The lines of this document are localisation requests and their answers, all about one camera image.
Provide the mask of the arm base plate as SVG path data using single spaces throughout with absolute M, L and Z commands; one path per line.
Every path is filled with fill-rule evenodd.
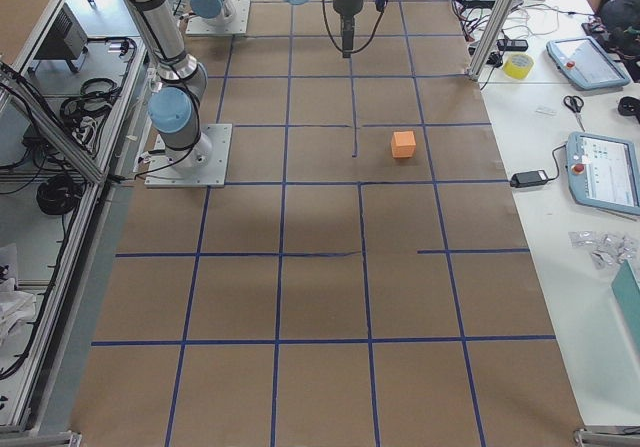
M 214 0 L 208 6 L 193 7 L 186 35 L 213 37 L 245 35 L 251 0 Z
M 204 124 L 193 151 L 184 154 L 169 149 L 151 157 L 151 174 L 145 176 L 148 188 L 223 187 L 231 146 L 231 124 Z

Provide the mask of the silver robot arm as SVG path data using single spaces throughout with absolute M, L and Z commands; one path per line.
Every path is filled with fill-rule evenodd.
M 166 157 L 173 162 L 200 163 L 212 151 L 199 120 L 206 90 L 204 66 L 186 49 L 168 0 L 124 0 L 156 64 L 160 90 L 148 105 Z M 301 5 L 309 0 L 283 0 Z
M 189 0 L 191 10 L 204 19 L 230 18 L 235 10 L 229 0 Z

